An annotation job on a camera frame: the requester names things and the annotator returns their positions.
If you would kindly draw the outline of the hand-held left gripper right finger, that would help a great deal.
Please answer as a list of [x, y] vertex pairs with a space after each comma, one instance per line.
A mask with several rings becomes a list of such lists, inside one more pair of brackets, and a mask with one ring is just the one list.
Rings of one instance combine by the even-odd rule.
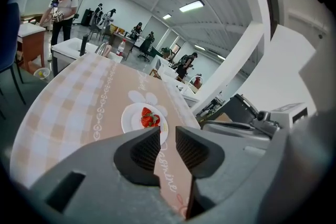
[[192, 127], [175, 129], [175, 145], [192, 175], [187, 219], [207, 212], [224, 219], [268, 219], [266, 193], [277, 169], [268, 141], [234, 137]]

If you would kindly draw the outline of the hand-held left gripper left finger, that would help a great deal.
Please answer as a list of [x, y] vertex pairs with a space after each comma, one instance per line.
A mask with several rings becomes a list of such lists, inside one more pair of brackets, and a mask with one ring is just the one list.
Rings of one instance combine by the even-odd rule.
[[181, 224], [154, 173], [160, 130], [141, 129], [89, 143], [31, 187], [52, 224]]

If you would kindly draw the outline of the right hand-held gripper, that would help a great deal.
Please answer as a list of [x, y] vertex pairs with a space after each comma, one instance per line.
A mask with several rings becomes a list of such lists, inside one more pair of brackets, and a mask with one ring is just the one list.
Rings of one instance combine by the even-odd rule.
[[331, 51], [318, 49], [300, 68], [290, 65], [270, 94], [276, 104], [260, 111], [251, 125], [246, 123], [205, 121], [202, 130], [221, 135], [269, 142], [279, 130], [290, 130], [301, 119], [331, 109]]

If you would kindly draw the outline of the white round plate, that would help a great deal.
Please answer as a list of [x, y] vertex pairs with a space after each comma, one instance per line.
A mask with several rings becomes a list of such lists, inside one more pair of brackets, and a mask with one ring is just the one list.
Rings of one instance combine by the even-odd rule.
[[169, 127], [164, 114], [155, 106], [146, 103], [133, 103], [128, 105], [121, 116], [121, 126], [124, 133], [144, 129], [141, 123], [142, 109], [148, 108], [154, 114], [160, 117], [160, 144], [163, 145], [166, 142], [169, 134]]

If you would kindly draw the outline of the table with patterned cloth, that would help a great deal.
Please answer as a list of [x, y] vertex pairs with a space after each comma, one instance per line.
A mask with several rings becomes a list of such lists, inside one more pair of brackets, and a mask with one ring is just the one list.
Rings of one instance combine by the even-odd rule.
[[80, 147], [122, 134], [122, 113], [134, 103], [162, 114], [168, 135], [154, 172], [163, 198], [186, 218], [191, 174], [176, 151], [175, 128], [197, 128], [198, 122], [175, 86], [96, 54], [71, 63], [32, 103], [14, 141], [11, 178], [30, 187]]

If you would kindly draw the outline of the large cardboard box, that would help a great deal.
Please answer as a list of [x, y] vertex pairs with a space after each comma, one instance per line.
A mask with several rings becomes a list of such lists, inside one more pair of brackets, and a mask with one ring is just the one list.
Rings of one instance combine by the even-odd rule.
[[230, 117], [226, 113], [220, 114], [215, 121], [221, 121], [221, 122], [232, 122]]

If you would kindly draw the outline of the black bin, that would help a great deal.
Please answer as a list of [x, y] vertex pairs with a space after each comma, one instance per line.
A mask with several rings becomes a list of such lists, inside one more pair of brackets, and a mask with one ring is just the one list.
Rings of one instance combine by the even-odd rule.
[[233, 122], [249, 124], [257, 118], [259, 111], [242, 94], [235, 94], [227, 104], [228, 117]]

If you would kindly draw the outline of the white curved faucet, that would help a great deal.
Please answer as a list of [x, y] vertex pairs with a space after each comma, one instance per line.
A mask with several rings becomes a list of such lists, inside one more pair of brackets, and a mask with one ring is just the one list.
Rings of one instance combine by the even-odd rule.
[[188, 82], [188, 86], [191, 88], [191, 90], [192, 90], [192, 92], [193, 93], [196, 93], [199, 89], [197, 89], [197, 88], [195, 88], [194, 86], [193, 86], [193, 82], [194, 82], [194, 80], [195, 80], [195, 77], [196, 76], [194, 76], [194, 77], [192, 77], [191, 79], [190, 79], [190, 81]]

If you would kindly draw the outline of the white sink table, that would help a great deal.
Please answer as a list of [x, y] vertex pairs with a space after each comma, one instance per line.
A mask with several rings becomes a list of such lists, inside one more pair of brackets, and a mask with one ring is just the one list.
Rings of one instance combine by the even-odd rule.
[[[80, 58], [80, 48], [82, 44], [82, 39], [79, 38], [72, 38], [66, 41], [63, 41], [61, 43], [58, 43], [51, 48], [51, 55], [52, 55], [52, 72], [53, 76], [55, 77], [58, 73], [58, 60], [64, 61], [66, 64], [71, 64], [78, 58]], [[102, 47], [103, 44], [100, 46], [96, 46], [91, 43], [86, 43], [86, 54], [92, 54], [99, 52], [100, 47]], [[112, 50], [109, 51], [108, 55], [106, 55], [107, 58], [114, 60], [117, 63], [120, 63], [123, 59], [122, 56], [117, 56], [115, 53], [112, 52]]]
[[150, 64], [150, 75], [160, 78], [164, 82], [170, 83], [177, 88], [190, 108], [196, 105], [199, 100], [195, 97], [195, 93], [192, 92], [191, 88], [186, 83], [178, 81], [177, 78], [172, 79], [170, 77], [164, 77], [162, 79], [159, 76], [158, 69], [162, 63], [165, 63], [170, 67], [170, 63], [167, 60], [156, 55]]

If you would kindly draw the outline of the white plastic basket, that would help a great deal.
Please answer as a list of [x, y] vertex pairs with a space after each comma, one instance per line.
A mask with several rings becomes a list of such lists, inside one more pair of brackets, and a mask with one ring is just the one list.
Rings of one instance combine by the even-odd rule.
[[159, 76], [163, 79], [164, 77], [170, 77], [172, 79], [176, 79], [178, 77], [177, 72], [169, 67], [167, 64], [162, 63], [157, 71]]

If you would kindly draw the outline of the white waste basket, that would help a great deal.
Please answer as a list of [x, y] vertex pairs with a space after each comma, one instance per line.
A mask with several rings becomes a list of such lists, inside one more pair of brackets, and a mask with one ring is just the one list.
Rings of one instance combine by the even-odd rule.
[[44, 81], [44, 82], [46, 82], [46, 83], [49, 83], [52, 79], [50, 69], [45, 68], [45, 67], [41, 67], [41, 68], [37, 69], [34, 72], [33, 76], [42, 80], [42, 81]]

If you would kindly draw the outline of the black swivel chair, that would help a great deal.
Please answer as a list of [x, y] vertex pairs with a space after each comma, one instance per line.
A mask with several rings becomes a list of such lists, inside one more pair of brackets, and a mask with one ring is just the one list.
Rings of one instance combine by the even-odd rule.
[[152, 43], [152, 38], [147, 38], [143, 43], [142, 45], [140, 46], [139, 48], [139, 52], [140, 54], [138, 55], [138, 58], [143, 58], [144, 61], [150, 61], [149, 58], [148, 58], [148, 54], [149, 54], [149, 47]]

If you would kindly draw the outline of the steel kettle with pink base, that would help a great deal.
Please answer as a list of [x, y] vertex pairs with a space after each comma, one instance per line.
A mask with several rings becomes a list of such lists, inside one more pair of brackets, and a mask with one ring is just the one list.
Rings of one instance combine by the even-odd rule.
[[108, 42], [102, 43], [95, 50], [95, 54], [108, 58], [109, 53], [111, 52], [112, 47]]

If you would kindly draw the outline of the black hair dryer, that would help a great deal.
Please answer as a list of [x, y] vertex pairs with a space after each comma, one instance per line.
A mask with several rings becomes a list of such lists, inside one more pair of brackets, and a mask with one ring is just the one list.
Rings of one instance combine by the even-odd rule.
[[79, 50], [79, 56], [83, 56], [86, 53], [86, 44], [88, 42], [89, 34], [85, 34], [82, 38], [81, 47]]

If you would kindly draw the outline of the red label plastic bottle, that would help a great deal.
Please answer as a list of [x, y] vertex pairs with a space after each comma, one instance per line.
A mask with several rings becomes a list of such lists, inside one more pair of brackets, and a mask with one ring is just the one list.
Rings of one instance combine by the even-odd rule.
[[122, 56], [125, 46], [126, 46], [126, 40], [123, 39], [117, 48], [116, 55]]

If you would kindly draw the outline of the white top wooden table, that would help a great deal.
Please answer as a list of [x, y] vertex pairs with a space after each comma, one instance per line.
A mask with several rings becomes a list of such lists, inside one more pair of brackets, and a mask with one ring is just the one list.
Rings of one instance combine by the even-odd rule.
[[32, 62], [40, 57], [40, 66], [44, 61], [44, 35], [45, 28], [31, 23], [21, 24], [18, 31], [18, 57], [23, 61], [23, 68], [33, 74], [39, 67]]

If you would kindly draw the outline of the blue chair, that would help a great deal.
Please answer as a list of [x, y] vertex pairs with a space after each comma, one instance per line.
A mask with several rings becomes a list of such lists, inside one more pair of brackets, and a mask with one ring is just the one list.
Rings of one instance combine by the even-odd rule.
[[7, 70], [10, 71], [18, 95], [23, 104], [26, 105], [14, 73], [14, 64], [16, 64], [19, 77], [22, 81], [20, 68], [17, 64], [17, 37], [19, 28], [19, 6], [17, 3], [8, 3], [0, 17], [0, 74]]

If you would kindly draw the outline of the black cabinet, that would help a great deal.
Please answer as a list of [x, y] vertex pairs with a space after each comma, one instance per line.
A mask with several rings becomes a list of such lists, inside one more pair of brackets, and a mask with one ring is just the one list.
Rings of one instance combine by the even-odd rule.
[[92, 15], [93, 15], [93, 10], [86, 9], [80, 24], [82, 26], [89, 26], [90, 22], [91, 22], [91, 19], [92, 19]]

